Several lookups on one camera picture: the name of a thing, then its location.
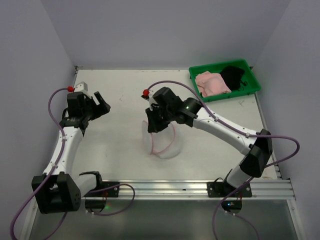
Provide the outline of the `white mesh laundry bag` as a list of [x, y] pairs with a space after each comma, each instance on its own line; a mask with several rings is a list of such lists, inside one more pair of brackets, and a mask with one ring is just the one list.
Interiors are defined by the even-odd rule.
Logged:
[[159, 159], [171, 159], [179, 155], [184, 141], [177, 124], [170, 123], [167, 128], [158, 133], [148, 132], [148, 122], [141, 123], [141, 135], [144, 149], [148, 155]]

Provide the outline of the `pink bra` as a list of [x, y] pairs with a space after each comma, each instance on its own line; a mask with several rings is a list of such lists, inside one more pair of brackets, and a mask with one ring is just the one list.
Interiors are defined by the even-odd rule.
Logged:
[[205, 71], [195, 77], [195, 83], [203, 98], [229, 94], [232, 92], [226, 85], [220, 73]]

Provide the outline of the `black bra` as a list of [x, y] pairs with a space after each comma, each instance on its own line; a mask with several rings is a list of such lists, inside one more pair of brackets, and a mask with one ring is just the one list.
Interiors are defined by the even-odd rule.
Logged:
[[242, 77], [245, 71], [242, 68], [228, 65], [219, 73], [224, 80], [226, 86], [233, 91], [242, 91], [248, 85], [247, 81], [243, 81]]

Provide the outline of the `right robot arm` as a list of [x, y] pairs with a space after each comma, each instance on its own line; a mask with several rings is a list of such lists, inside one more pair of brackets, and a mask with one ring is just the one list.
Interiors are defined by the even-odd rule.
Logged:
[[145, 110], [149, 133], [159, 133], [171, 122], [176, 122], [212, 134], [244, 156], [225, 177], [223, 184], [226, 187], [236, 189], [250, 178], [262, 176], [273, 152], [270, 132], [266, 129], [256, 132], [242, 127], [219, 116], [195, 98], [181, 100], [168, 87], [155, 93], [145, 89], [141, 97], [149, 102]]

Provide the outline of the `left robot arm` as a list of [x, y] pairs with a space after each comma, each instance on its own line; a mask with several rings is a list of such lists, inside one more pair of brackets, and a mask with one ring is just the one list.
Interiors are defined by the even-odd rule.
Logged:
[[67, 95], [67, 108], [58, 122], [59, 137], [42, 175], [34, 176], [31, 187], [42, 214], [75, 212], [81, 198], [103, 185], [98, 171], [80, 173], [72, 178], [71, 171], [76, 153], [84, 138], [89, 122], [110, 112], [110, 105], [96, 91], [89, 97], [82, 91]]

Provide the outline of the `green plastic tray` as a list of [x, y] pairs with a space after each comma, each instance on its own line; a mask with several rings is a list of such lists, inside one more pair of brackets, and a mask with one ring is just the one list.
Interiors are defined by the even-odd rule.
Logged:
[[[244, 87], [244, 90], [240, 90], [240, 91], [236, 90], [236, 91], [232, 91], [231, 93], [227, 93], [227, 94], [202, 97], [201, 93], [199, 92], [198, 87], [196, 85], [196, 81], [195, 81], [196, 76], [201, 73], [204, 73], [206, 71], [209, 71], [210, 73], [220, 73], [227, 66], [235, 66], [235, 67], [241, 68], [245, 71], [244, 76], [242, 77], [242, 80], [247, 81], [247, 86]], [[251, 95], [251, 94], [254, 94], [255, 92], [261, 90], [260, 83], [257, 81], [251, 68], [249, 67], [249, 65], [247, 64], [247, 62], [244, 59], [232, 60], [232, 61], [227, 61], [227, 62], [220, 62], [220, 63], [215, 63], [215, 64], [193, 66], [193, 67], [189, 68], [189, 73], [190, 73], [190, 79], [192, 81], [192, 84], [195, 88], [197, 95], [199, 95], [204, 102], [213, 102], [213, 101], [218, 101], [218, 100], [223, 100], [223, 99]]]

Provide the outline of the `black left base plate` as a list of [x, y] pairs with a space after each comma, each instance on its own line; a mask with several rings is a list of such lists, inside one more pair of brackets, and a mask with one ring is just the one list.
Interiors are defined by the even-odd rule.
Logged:
[[90, 190], [85, 197], [117, 198], [119, 196], [120, 182], [103, 181], [93, 190]]

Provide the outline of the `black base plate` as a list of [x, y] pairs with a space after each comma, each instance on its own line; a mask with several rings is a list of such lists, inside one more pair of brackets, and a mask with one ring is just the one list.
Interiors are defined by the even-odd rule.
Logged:
[[235, 189], [237, 191], [233, 193], [230, 198], [250, 198], [253, 196], [251, 185], [249, 181], [246, 181], [245, 184], [241, 185], [241, 188], [233, 187], [226, 182], [226, 180], [222, 180], [221, 177], [218, 177], [214, 181], [208, 181], [206, 183], [207, 195], [209, 198], [224, 198], [228, 194], [232, 193]]
[[119, 196], [120, 182], [103, 181], [93, 190], [90, 190], [85, 197], [117, 198]]

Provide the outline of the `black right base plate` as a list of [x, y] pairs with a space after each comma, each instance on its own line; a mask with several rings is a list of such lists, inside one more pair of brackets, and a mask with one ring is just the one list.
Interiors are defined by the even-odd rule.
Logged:
[[230, 198], [250, 198], [253, 196], [251, 185], [249, 181], [246, 181], [245, 184], [241, 185], [241, 188], [233, 187], [226, 182], [226, 180], [222, 180], [221, 177], [218, 177], [214, 181], [208, 181], [206, 183], [207, 195], [209, 198], [224, 198], [228, 194], [232, 193], [235, 189], [237, 191], [233, 193]]

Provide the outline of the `aluminium mounting rail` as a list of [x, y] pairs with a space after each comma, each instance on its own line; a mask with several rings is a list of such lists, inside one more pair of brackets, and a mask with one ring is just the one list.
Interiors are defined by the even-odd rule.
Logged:
[[[106, 194], [93, 193], [87, 199], [107, 197], [130, 200], [222, 200], [226, 195], [214, 192], [211, 180], [122, 180], [104, 181], [110, 187]], [[290, 180], [252, 180], [237, 193], [228, 197], [231, 200], [294, 200], [296, 198]]]

